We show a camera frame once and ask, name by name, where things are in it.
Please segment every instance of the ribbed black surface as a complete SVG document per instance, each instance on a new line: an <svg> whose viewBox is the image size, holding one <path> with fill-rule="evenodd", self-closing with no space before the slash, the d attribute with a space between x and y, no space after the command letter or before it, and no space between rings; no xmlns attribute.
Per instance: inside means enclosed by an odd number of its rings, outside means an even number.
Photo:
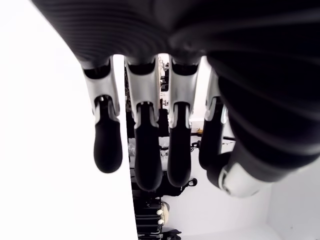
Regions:
<svg viewBox="0 0 320 240"><path fill-rule="evenodd" d="M81 62L167 52L168 33L125 0L34 0Z"/></svg>

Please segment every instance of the silver metal bracket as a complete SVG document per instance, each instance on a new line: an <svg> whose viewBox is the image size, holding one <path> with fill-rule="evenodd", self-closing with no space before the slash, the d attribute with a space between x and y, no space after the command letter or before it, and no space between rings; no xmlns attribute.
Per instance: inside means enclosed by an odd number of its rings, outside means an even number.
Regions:
<svg viewBox="0 0 320 240"><path fill-rule="evenodd" d="M191 75L180 75L173 71L174 59L170 56L170 72L169 72L169 127L175 128L177 125L178 113L176 112L175 104L179 102L187 103L188 107L188 123L189 117L194 110L194 102L196 95L196 85L199 70L199 63L197 63L197 71Z"/></svg>
<svg viewBox="0 0 320 240"><path fill-rule="evenodd" d="M159 128L159 124L156 122L155 120L155 115L154 115L154 109L153 107L151 107L151 105L149 106L149 116L150 116L150 123L152 126ZM138 106L137 110L136 110L136 119L137 122L135 122L134 128L137 129L138 127L140 127L141 125L141 109Z"/></svg>
<svg viewBox="0 0 320 240"><path fill-rule="evenodd" d="M131 109L133 120L139 125L139 114L137 105L142 103L151 103L153 105L153 111L150 111L150 122L156 123L159 120L159 108L160 108L160 86L159 86L159 69L158 61L156 58L154 69L152 72L144 75L134 74L129 67L129 61L125 58L126 72L129 83Z"/></svg>
<svg viewBox="0 0 320 240"><path fill-rule="evenodd" d="M216 72L211 69L209 84L208 84L208 90L206 93L206 99L205 99L205 115L204 119L206 121L211 121L214 117L216 103L217 103L217 97L220 96L219 87L218 87L218 76Z"/></svg>
<svg viewBox="0 0 320 240"><path fill-rule="evenodd" d="M258 180L251 176L238 162L235 162L229 171L223 167L218 185L228 195L238 198L250 197L259 190L272 185L272 182Z"/></svg>
<svg viewBox="0 0 320 240"><path fill-rule="evenodd" d="M99 79L91 79L84 74L86 86L88 88L88 93L90 97L91 107L93 114L95 116L95 123L100 121L100 106L96 105L95 101L97 97L108 96L112 99L109 103L112 103L112 108L109 107L109 111L113 109L113 114L110 115L110 118L117 119L116 116L120 114L120 105L118 99L117 85L114 73L114 60L113 56L110 56L109 59L110 72L107 76Z"/></svg>
<svg viewBox="0 0 320 240"><path fill-rule="evenodd" d="M178 122L178 105L174 105L173 106L173 123L172 125L170 125L171 129L174 129L177 126L177 122ZM187 129L191 129L192 125L190 123L190 111L189 111L189 106L187 105L185 107L185 127Z"/></svg>

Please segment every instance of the robotic hand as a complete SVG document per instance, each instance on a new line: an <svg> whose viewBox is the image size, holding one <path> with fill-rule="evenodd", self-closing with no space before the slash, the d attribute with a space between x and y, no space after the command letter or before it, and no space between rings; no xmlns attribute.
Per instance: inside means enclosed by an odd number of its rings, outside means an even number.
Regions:
<svg viewBox="0 0 320 240"><path fill-rule="evenodd" d="M138 185L161 183L156 55L170 55L168 178L190 177L190 115L201 56L212 66L200 165L231 196L247 197L320 155L320 3L287 0L33 0L83 69L95 115L94 159L122 162L113 55L125 56ZM236 138L221 154L228 109Z"/></svg>

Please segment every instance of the prosthetic hand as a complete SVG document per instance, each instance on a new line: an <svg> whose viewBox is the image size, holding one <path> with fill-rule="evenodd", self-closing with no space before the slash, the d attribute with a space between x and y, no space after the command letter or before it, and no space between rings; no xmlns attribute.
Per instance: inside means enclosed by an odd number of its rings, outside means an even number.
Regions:
<svg viewBox="0 0 320 240"><path fill-rule="evenodd" d="M201 56L212 73L199 162L231 196L251 196L320 155L320 3L287 0L33 0L77 57L95 115L94 159L122 162L113 55L125 56L137 183L161 183L156 55L170 55L168 178L190 177L190 115ZM226 115L236 138L221 154Z"/></svg>

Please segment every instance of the white wall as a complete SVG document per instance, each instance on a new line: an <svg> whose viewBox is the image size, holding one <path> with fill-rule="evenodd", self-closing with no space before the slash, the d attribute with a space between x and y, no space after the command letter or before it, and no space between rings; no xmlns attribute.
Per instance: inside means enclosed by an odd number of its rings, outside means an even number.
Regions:
<svg viewBox="0 0 320 240"><path fill-rule="evenodd" d="M183 240L281 240L275 231L262 224L234 231L184 236Z"/></svg>
<svg viewBox="0 0 320 240"><path fill-rule="evenodd" d="M233 146L224 146L222 151L230 151ZM230 197L209 182L206 171L199 164L198 154L198 149L191 153L191 177L198 179L198 185L187 187L178 197L162 198L170 205L166 227L178 229L185 237L239 230L265 223L271 190L265 189L249 198Z"/></svg>
<svg viewBox="0 0 320 240"><path fill-rule="evenodd" d="M320 161L272 187L267 223L283 240L320 239Z"/></svg>
<svg viewBox="0 0 320 240"><path fill-rule="evenodd" d="M137 239L124 58L114 58L123 163L101 173L76 58L31 2L0 2L0 239Z"/></svg>

